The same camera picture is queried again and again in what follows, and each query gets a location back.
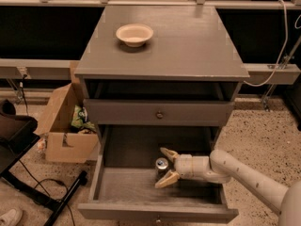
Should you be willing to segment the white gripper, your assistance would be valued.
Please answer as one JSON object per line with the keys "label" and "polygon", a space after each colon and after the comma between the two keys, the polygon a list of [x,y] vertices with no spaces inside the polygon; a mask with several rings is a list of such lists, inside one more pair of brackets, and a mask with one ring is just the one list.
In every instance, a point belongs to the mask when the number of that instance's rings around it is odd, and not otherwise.
{"label": "white gripper", "polygon": [[210,159],[208,156],[193,156],[191,154],[178,154],[177,152],[165,147],[160,151],[172,163],[175,170],[170,169],[156,184],[156,188],[164,188],[182,179],[201,179],[208,180],[212,175]]}

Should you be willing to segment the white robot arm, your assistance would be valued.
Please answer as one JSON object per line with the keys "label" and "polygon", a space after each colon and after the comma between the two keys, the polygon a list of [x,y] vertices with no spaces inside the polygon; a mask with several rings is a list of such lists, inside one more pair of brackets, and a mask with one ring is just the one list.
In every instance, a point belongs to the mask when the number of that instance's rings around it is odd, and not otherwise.
{"label": "white robot arm", "polygon": [[287,187],[223,150],[213,150],[209,156],[178,154],[165,147],[160,151],[174,167],[155,184],[156,188],[173,185],[180,179],[225,184],[234,178],[278,215],[277,226],[301,226],[301,181]]}

